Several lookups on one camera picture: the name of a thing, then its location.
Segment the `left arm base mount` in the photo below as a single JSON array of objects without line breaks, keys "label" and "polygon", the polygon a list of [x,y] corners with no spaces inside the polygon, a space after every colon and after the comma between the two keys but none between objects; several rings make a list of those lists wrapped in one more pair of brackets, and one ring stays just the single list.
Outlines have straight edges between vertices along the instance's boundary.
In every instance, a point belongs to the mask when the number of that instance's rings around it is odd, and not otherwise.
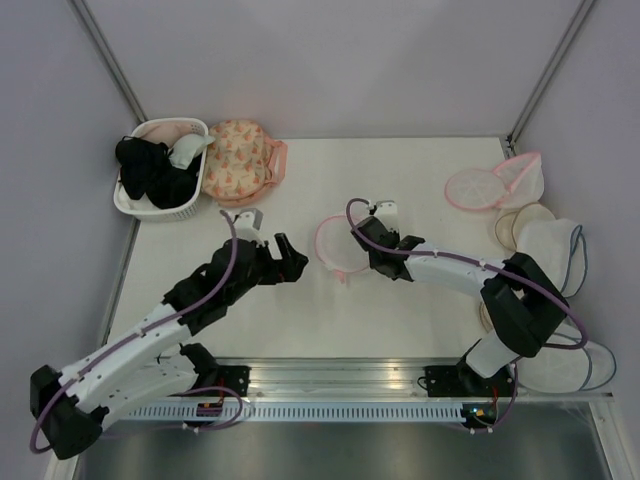
[{"label": "left arm base mount", "polygon": [[246,365],[220,364],[201,344],[180,345],[178,358],[187,360],[188,372],[196,375],[194,382],[177,396],[214,396],[224,398],[225,391],[211,390],[211,387],[225,387],[241,397],[247,395],[250,383],[250,367]]}]

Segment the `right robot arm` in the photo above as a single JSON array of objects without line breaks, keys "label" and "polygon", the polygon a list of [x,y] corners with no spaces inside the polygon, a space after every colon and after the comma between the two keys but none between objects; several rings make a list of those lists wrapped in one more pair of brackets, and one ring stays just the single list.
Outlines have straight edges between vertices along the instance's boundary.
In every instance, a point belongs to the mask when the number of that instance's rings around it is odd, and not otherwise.
[{"label": "right robot arm", "polygon": [[401,238],[375,216],[351,233],[370,268],[387,278],[436,284],[482,300],[493,329],[467,350],[456,371],[459,388],[469,395],[482,393],[508,364],[535,357],[567,316],[568,303],[526,254],[491,263],[438,251],[421,237]]}]

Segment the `pink rimmed mesh laundry bag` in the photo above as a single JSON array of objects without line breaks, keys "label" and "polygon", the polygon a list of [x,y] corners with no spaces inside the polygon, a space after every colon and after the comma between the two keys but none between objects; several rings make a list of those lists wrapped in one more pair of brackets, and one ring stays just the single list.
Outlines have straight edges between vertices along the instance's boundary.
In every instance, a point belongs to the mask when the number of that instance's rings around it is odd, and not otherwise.
[{"label": "pink rimmed mesh laundry bag", "polygon": [[354,275],[369,269],[366,252],[351,234],[351,226],[344,213],[322,220],[314,235],[316,258],[342,284]]}]

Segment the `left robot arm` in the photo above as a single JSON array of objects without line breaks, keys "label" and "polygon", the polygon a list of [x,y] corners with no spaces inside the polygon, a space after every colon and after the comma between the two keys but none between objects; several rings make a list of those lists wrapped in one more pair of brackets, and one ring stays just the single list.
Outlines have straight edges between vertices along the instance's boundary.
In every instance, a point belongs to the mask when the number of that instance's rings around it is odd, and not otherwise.
[{"label": "left robot arm", "polygon": [[283,233],[275,242],[278,257],[266,241],[232,236],[129,331],[60,370],[33,372],[31,452],[75,457],[130,412],[167,396],[212,396],[216,412],[233,398],[242,411],[242,392],[221,381],[217,360],[192,339],[251,289],[302,277],[308,257]]}]

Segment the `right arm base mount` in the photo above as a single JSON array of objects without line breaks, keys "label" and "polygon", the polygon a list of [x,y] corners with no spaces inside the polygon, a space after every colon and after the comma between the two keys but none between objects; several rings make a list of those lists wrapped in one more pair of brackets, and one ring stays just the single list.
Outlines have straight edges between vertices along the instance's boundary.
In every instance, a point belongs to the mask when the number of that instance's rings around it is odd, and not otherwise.
[{"label": "right arm base mount", "polygon": [[466,363],[467,355],[450,364],[427,365],[422,382],[430,398],[506,398],[515,384],[508,369],[502,367],[489,378],[482,378]]}]

